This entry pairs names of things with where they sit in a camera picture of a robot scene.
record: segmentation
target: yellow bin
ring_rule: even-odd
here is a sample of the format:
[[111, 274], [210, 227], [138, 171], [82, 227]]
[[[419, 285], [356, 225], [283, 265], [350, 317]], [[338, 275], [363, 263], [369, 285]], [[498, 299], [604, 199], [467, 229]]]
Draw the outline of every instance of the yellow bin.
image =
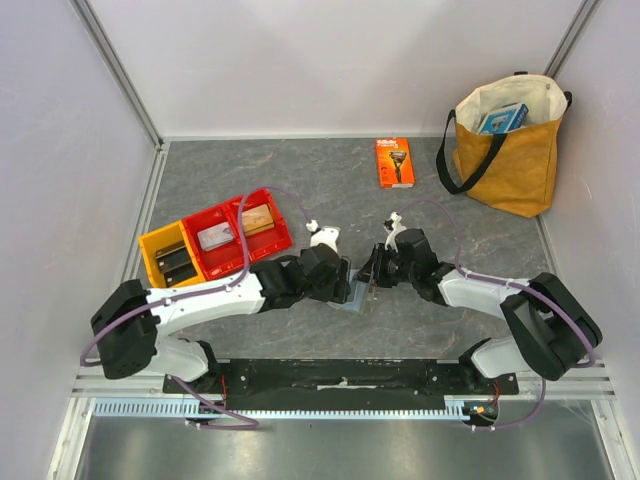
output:
[[181, 242], [187, 247], [191, 263], [193, 263], [197, 275], [177, 283], [173, 285], [173, 287], [184, 287], [206, 281], [202, 274], [202, 270], [200, 269], [200, 265], [198, 265], [198, 261], [193, 254], [193, 250], [191, 249], [191, 245], [189, 244], [189, 240], [187, 239], [184, 231], [184, 226], [181, 221], [177, 221], [159, 228], [158, 230], [154, 230], [153, 232], [141, 235], [138, 238], [138, 244], [140, 245], [140, 251], [142, 253], [142, 258], [144, 259], [144, 266], [147, 269], [147, 275], [152, 287], [167, 288], [164, 275], [160, 272], [156, 262], [156, 252], [170, 245]]

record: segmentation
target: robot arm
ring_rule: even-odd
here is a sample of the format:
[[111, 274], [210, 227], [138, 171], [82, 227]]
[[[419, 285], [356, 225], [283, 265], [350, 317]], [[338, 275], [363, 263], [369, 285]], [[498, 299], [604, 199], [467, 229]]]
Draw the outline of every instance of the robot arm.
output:
[[[216, 287], [240, 274], [181, 288], [145, 290], [139, 280], [124, 282], [91, 319], [97, 335], [124, 313], [143, 310], [98, 342], [105, 377], [119, 379], [146, 369], [191, 382], [215, 374], [213, 349], [172, 333], [229, 315], [289, 308], [304, 298], [343, 303], [349, 294], [350, 262], [338, 256], [338, 234], [333, 227], [317, 229], [300, 256], [257, 263], [240, 283], [226, 289]], [[145, 309], [148, 305], [157, 306]]]
[[524, 285], [559, 305], [576, 323], [589, 343], [602, 341], [600, 329], [562, 282], [550, 273], [532, 280], [501, 279], [458, 271], [440, 262], [420, 229], [407, 229], [392, 214], [385, 222], [386, 242], [377, 244], [356, 278], [382, 288], [411, 283], [421, 298], [442, 306], [465, 307], [504, 319], [511, 336], [486, 339], [461, 357], [472, 376], [496, 378], [533, 370], [548, 380], [558, 380], [584, 358], [584, 346], [546, 304], [512, 285]]
[[[480, 281], [470, 272], [459, 272], [454, 265], [440, 262], [424, 232], [402, 226], [399, 216], [392, 215], [385, 227], [389, 232], [386, 243], [374, 247], [357, 280], [382, 288], [411, 283], [424, 300], [471, 308], [507, 322], [511, 336], [483, 340], [460, 357], [468, 366], [470, 383], [526, 370], [557, 380], [586, 353], [566, 323], [511, 284], [526, 285], [560, 305], [592, 346], [602, 341], [597, 325], [554, 275], [509, 281], [491, 277], [495, 284]], [[91, 320], [98, 335], [123, 314], [138, 312], [98, 341], [105, 376], [119, 379], [147, 369], [187, 382], [215, 378], [219, 365], [210, 345], [170, 335], [229, 315], [289, 308], [305, 298], [344, 303], [349, 294], [350, 264], [338, 256], [339, 231], [317, 226], [312, 230], [310, 248], [299, 257], [255, 264], [235, 287], [216, 288], [228, 285], [236, 276], [182, 288], [145, 290], [139, 280], [120, 285]]]

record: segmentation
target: metal sheet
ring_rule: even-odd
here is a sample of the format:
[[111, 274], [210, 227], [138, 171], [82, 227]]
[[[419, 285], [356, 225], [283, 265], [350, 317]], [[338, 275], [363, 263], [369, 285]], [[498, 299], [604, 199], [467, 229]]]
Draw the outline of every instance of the metal sheet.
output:
[[[530, 403], [505, 402], [502, 419], [530, 408]], [[177, 419], [94, 418], [76, 478], [614, 477], [590, 403], [573, 402], [547, 404], [526, 427], [493, 433], [405, 420], [271, 420], [256, 432], [205, 432]]]

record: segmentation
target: small white object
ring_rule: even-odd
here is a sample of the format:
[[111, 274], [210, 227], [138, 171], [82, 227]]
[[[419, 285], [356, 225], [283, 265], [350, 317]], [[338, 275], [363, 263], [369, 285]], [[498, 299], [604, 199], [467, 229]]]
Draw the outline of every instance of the small white object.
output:
[[398, 247], [396, 246], [396, 235], [400, 232], [404, 232], [407, 227], [400, 223], [402, 217], [396, 212], [391, 213], [389, 220], [391, 220], [391, 229], [385, 226], [385, 230], [389, 232], [389, 235], [387, 235], [387, 240], [384, 242], [384, 246], [387, 249], [391, 248], [394, 252], [397, 252]]
[[338, 253], [339, 236], [340, 229], [338, 227], [322, 227], [319, 231], [311, 235], [309, 246], [315, 247], [316, 245], [324, 244]]
[[311, 220], [309, 223], [306, 224], [307, 230], [309, 230], [309, 232], [311, 233], [315, 233], [318, 231], [318, 222], [316, 222], [315, 220]]

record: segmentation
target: orange razor box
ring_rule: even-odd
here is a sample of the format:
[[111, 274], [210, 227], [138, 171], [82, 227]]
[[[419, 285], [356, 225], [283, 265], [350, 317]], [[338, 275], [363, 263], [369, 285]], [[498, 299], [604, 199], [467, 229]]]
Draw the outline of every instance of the orange razor box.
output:
[[413, 187], [415, 177], [406, 138], [376, 139], [376, 161], [382, 188]]

